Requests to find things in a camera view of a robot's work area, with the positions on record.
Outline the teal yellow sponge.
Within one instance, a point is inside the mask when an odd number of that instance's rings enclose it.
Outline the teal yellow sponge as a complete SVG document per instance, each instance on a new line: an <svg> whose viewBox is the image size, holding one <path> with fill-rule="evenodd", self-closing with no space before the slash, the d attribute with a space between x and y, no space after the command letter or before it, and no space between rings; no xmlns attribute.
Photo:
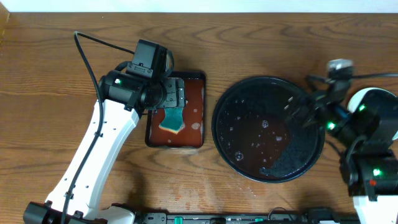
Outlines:
<svg viewBox="0 0 398 224"><path fill-rule="evenodd" d="M159 124L159 128L173 134L178 134L184 124L183 108L166 108L164 109L164 112L165 117Z"/></svg>

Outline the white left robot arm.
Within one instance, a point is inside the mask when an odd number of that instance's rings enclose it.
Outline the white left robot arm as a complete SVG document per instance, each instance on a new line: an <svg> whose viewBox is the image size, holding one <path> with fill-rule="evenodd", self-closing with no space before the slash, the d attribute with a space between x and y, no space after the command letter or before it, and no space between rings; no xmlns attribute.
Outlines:
<svg viewBox="0 0 398 224"><path fill-rule="evenodd" d="M184 80L112 70L98 88L102 98L67 171L44 203L28 204L24 223L134 223L136 214L123 204L100 210L104 185L144 110L185 106Z"/></svg>

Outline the white plate with long stain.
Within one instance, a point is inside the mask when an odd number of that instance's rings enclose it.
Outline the white plate with long stain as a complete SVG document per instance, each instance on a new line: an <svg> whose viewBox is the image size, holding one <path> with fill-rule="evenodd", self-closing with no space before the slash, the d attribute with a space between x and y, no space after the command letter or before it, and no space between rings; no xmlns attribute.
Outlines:
<svg viewBox="0 0 398 224"><path fill-rule="evenodd" d="M359 129L371 140L397 140L397 96L382 88L364 88L348 103Z"/></svg>

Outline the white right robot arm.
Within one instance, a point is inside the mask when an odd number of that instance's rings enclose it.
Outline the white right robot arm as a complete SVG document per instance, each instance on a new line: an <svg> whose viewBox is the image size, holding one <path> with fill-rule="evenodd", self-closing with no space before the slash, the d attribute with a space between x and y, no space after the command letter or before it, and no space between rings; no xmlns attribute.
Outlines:
<svg viewBox="0 0 398 224"><path fill-rule="evenodd" d="M361 223L397 223L397 97L369 90L354 111L342 107L350 81L326 80L325 90L291 98L287 119L319 124L345 146L340 172Z"/></svg>

